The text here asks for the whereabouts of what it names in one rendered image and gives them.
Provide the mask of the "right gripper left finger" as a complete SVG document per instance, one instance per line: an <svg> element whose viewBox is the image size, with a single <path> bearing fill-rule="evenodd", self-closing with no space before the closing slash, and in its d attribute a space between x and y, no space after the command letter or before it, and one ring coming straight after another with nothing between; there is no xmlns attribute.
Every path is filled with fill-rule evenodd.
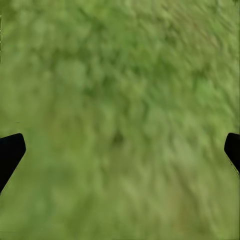
<svg viewBox="0 0 240 240"><path fill-rule="evenodd" d="M26 152L21 133L0 138L0 193Z"/></svg>

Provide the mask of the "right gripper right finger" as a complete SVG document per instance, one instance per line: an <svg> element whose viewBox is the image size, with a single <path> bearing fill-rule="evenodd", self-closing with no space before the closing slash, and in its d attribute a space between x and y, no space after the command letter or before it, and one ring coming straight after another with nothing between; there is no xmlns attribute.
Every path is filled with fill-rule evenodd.
<svg viewBox="0 0 240 240"><path fill-rule="evenodd" d="M235 133L228 133L224 151L240 173L240 135Z"/></svg>

